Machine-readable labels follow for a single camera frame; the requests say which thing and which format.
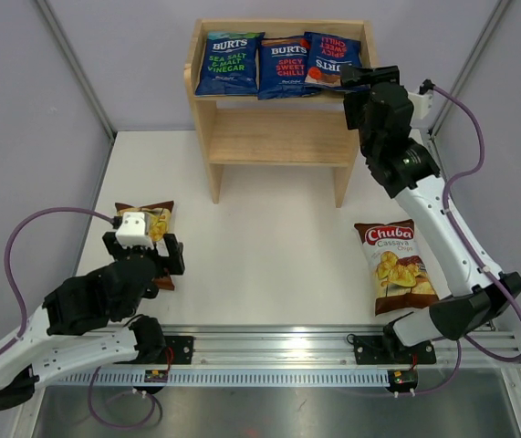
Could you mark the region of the upside-down Burts chilli bag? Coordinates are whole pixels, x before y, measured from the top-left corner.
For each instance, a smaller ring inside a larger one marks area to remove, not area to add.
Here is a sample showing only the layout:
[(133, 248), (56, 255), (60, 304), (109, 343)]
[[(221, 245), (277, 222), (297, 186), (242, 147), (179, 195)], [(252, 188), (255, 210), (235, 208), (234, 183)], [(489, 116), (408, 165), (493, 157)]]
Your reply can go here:
[(342, 91), (341, 68), (362, 66), (361, 43), (356, 39), (316, 32), (306, 32), (304, 38), (309, 43), (305, 86)]

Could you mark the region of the Burts spicy sweet chilli bag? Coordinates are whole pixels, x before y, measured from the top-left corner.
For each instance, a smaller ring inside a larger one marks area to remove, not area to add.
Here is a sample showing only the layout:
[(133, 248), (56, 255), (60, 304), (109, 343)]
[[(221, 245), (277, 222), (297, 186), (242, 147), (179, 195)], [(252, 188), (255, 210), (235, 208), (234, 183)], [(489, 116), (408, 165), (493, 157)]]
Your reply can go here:
[(259, 48), (259, 100), (313, 96), (306, 84), (309, 42), (303, 36), (263, 38)]

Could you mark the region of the Burts sea salt vinegar bag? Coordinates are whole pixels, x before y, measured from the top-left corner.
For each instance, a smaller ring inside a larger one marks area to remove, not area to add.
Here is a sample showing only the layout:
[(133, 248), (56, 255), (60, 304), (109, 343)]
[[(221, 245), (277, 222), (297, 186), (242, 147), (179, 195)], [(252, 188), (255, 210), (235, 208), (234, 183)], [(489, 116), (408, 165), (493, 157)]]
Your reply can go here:
[(196, 96), (255, 96), (257, 50), (265, 33), (209, 32)]

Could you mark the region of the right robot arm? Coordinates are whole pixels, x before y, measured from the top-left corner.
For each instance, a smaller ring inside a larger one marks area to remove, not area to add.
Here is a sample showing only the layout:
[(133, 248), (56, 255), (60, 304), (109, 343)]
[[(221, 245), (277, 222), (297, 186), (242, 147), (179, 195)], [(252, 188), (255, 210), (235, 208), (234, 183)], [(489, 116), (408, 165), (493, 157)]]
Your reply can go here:
[[(430, 152), (411, 136), (411, 124), (424, 119), (432, 97), (446, 91), (425, 80), (417, 92), (400, 83), (397, 67), (344, 66), (347, 126), (359, 133), (359, 149), (374, 180), (395, 200), (425, 238), (445, 276), (449, 297), (387, 324), (384, 355), (403, 361), (434, 339), (468, 339), (474, 329), (512, 308), (521, 324), (521, 276), (504, 272), (487, 254), (459, 214), (451, 197), (459, 172), (445, 180)], [(521, 361), (521, 352), (510, 358)]]

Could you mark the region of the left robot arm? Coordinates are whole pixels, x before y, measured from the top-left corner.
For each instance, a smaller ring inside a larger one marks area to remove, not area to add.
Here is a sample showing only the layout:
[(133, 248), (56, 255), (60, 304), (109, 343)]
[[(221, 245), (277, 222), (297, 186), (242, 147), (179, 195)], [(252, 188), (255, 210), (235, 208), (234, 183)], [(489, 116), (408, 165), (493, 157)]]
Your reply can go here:
[(167, 255), (155, 247), (121, 245), (114, 232), (102, 240), (113, 261), (65, 280), (48, 294), (0, 350), (0, 411), (32, 398), (35, 391), (80, 370), (111, 363), (150, 364), (164, 354), (166, 339), (156, 318), (137, 316), (143, 299), (158, 294), (156, 279), (185, 270), (183, 245), (163, 237)]

